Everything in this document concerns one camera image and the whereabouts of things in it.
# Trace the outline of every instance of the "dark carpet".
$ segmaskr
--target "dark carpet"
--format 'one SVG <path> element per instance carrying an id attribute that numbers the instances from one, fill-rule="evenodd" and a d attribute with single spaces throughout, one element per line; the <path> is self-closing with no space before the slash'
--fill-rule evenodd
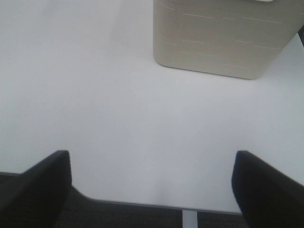
<path id="1" fill-rule="evenodd" d="M 16 176 L 1 174 L 0 184 Z M 248 228 L 242 216 L 198 212 L 199 228 Z M 182 228 L 182 211 L 103 203 L 82 196 L 74 187 L 56 228 Z"/>

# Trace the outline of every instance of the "beige box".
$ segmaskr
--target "beige box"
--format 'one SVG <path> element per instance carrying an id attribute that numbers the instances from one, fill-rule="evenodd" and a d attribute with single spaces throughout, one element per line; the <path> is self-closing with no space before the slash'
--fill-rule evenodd
<path id="1" fill-rule="evenodd" d="M 255 79 L 304 24 L 304 0 L 154 0 L 155 60 Z"/>

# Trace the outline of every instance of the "wastebasket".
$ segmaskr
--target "wastebasket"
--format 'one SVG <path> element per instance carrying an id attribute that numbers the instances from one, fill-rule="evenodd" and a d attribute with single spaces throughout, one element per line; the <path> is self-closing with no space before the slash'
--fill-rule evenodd
<path id="1" fill-rule="evenodd" d="M 159 64 L 255 79 L 304 24 L 304 0 L 154 0 L 153 17 Z"/>

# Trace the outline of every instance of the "white table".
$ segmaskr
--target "white table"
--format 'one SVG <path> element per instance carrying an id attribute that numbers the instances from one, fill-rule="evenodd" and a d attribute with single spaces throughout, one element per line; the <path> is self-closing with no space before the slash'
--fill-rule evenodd
<path id="1" fill-rule="evenodd" d="M 0 171 L 71 155 L 99 200 L 239 212 L 237 150 L 304 184 L 304 49 L 258 80 L 158 65 L 151 0 L 0 1 Z"/>

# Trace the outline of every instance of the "table top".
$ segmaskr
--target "table top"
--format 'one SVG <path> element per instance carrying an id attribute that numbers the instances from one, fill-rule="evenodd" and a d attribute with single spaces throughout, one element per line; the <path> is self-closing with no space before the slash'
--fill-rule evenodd
<path id="1" fill-rule="evenodd" d="M 304 184 L 304 49 L 257 80 L 158 65 L 152 1 L 0 3 L 0 171 L 69 150 L 99 200 L 239 212 L 237 150 Z"/>

